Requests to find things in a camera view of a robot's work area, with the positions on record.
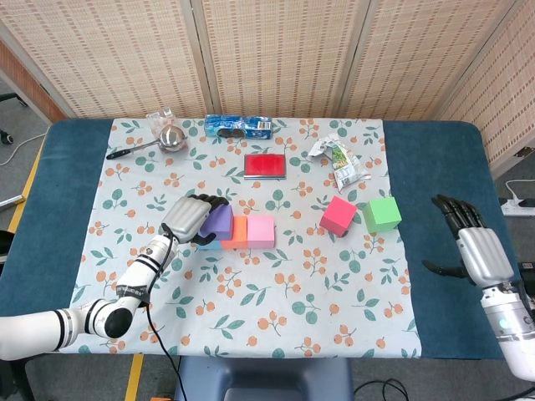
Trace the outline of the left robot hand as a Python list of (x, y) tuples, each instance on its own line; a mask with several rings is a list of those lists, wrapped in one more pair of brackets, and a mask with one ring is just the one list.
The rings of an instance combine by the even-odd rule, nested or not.
[(200, 229), (219, 206), (228, 206), (226, 198), (216, 195), (182, 196), (169, 210), (160, 226), (163, 236), (171, 241), (176, 239), (179, 244), (194, 243), (205, 246), (213, 242), (217, 234), (210, 232), (205, 236)]

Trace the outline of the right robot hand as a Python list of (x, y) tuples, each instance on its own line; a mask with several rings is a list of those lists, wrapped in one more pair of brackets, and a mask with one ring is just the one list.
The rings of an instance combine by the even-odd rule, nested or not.
[(477, 208), (441, 194), (431, 201), (440, 209), (456, 241), (461, 265), (444, 267), (424, 260), (423, 266), (439, 276), (466, 278), (480, 288), (510, 282), (514, 276), (512, 264), (497, 234), (485, 225)]

